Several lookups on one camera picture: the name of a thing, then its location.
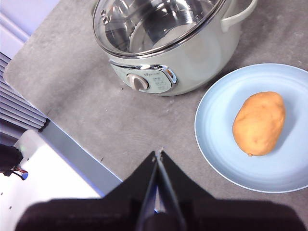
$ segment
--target slow cooker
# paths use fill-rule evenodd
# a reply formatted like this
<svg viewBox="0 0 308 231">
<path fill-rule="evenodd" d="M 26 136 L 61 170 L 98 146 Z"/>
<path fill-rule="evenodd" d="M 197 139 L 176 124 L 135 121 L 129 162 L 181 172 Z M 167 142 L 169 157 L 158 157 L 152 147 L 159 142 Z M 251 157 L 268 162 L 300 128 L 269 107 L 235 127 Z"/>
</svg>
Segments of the slow cooker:
<svg viewBox="0 0 308 231">
<path fill-rule="evenodd" d="M 213 78 L 231 58 L 240 22 L 254 10 L 237 0 L 100 0 L 93 30 L 116 74 L 134 90 L 178 95 Z"/>
</svg>

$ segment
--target light blue plate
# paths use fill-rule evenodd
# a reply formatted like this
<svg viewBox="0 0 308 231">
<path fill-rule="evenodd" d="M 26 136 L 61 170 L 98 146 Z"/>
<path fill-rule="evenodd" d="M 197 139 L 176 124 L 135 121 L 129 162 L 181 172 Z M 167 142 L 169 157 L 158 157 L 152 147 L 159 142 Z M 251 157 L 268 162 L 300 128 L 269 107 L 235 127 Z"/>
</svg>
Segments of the light blue plate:
<svg viewBox="0 0 308 231">
<path fill-rule="evenodd" d="M 232 135 L 244 101 L 262 91 L 284 100 L 286 119 L 272 152 L 249 157 Z M 285 193 L 308 186 L 308 72 L 283 64 L 256 64 L 217 81 L 202 98 L 195 117 L 198 146 L 220 175 L 246 189 Z"/>
</svg>

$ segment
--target stainless steel inner pot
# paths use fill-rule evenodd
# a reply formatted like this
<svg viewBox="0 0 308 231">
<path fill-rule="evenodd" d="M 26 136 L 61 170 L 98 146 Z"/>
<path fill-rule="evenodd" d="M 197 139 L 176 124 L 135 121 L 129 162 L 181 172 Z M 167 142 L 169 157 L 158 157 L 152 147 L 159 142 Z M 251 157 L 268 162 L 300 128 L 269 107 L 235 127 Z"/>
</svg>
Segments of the stainless steel inner pot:
<svg viewBox="0 0 308 231">
<path fill-rule="evenodd" d="M 106 0 L 93 27 L 107 52 L 138 56 L 160 51 L 191 35 L 222 0 Z"/>
</svg>

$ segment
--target window blind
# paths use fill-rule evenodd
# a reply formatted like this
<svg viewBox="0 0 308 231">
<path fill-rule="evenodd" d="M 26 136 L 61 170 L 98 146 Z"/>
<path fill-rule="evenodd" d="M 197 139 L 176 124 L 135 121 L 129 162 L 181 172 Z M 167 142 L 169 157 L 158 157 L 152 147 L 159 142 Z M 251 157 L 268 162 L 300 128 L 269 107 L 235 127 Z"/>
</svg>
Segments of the window blind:
<svg viewBox="0 0 308 231">
<path fill-rule="evenodd" d="M 38 131 L 47 119 L 5 82 L 3 73 L 9 62 L 10 58 L 0 53 L 0 139 L 2 142 L 20 138 L 25 130 Z"/>
</svg>

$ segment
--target countertop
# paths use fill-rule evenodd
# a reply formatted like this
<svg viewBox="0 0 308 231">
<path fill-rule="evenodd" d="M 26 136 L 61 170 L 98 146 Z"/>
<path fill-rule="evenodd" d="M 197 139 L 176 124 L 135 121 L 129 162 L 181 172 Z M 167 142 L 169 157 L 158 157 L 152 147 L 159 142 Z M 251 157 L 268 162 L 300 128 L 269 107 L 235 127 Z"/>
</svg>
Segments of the countertop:
<svg viewBox="0 0 308 231">
<path fill-rule="evenodd" d="M 225 180 L 203 158 L 195 140 L 194 115 L 214 80 L 190 93 L 159 97 L 134 92 L 115 75 L 93 36 L 95 2 L 60 1 L 8 65 L 5 80 L 123 180 L 150 151 L 164 147 L 216 198 L 286 204 L 308 227 L 308 188 L 282 194 L 253 192 Z M 260 0 L 243 22 L 235 54 L 215 80 L 257 63 L 307 70 L 307 12 L 306 0 Z"/>
</svg>

